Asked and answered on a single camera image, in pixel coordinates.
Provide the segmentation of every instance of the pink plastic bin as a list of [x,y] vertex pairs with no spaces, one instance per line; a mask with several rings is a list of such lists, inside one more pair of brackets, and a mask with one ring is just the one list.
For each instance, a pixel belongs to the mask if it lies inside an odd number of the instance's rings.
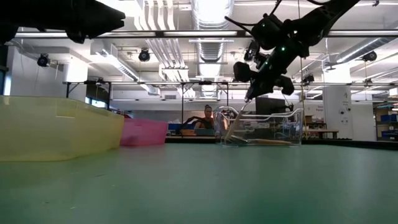
[[168,124],[148,119],[124,119],[121,146],[154,146],[164,144]]

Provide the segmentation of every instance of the transparent box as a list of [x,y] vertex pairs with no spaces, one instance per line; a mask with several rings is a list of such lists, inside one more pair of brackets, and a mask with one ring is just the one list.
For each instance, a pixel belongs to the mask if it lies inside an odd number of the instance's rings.
[[301,144],[303,109],[272,115],[243,112],[236,119],[238,114],[232,106],[221,106],[213,111],[217,143],[232,146]]

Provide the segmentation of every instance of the green table surface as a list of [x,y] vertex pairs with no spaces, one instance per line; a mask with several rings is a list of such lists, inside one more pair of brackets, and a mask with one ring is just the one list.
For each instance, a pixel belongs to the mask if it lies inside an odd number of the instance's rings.
[[2,162],[0,223],[398,223],[398,152],[166,144]]

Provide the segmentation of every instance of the yellow plastic bin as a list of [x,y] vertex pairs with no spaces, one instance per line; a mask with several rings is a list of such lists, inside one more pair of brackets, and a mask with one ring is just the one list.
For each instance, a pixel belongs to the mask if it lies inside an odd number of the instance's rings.
[[0,96],[0,161],[61,161],[118,148],[123,120],[77,100]]

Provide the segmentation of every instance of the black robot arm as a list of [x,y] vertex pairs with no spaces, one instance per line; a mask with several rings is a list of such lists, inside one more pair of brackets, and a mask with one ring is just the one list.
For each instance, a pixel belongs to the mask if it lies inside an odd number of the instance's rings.
[[319,43],[326,36],[333,24],[359,0],[330,0],[318,3],[320,7],[309,12],[301,19],[280,21],[275,15],[264,14],[257,24],[247,30],[242,24],[231,20],[237,26],[252,34],[259,47],[270,50],[270,55],[261,55],[259,50],[255,62],[259,62],[258,72],[251,71],[249,65],[237,62],[234,65],[235,79],[240,82],[250,81],[246,93],[246,101],[272,93],[274,86],[282,87],[282,93],[291,95],[294,86],[290,78],[282,76],[287,73],[287,67],[296,57],[308,57],[309,47]]
[[123,12],[95,0],[2,0],[0,45],[15,37],[19,27],[64,30],[76,43],[84,43],[124,26]]

